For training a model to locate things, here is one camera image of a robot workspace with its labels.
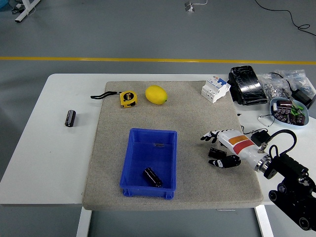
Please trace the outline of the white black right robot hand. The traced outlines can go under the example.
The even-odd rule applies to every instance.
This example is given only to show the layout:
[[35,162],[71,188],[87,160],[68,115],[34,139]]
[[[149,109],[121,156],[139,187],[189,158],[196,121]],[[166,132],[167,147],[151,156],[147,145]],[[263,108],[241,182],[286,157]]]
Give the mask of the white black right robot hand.
[[242,160],[247,161],[257,172],[265,172],[271,158],[266,152],[261,152],[259,147],[243,135],[240,131],[234,129],[210,131],[201,137],[202,141],[211,140],[212,143],[219,141],[233,154],[228,156],[225,152],[213,150],[209,163],[219,168],[230,168],[241,164]]

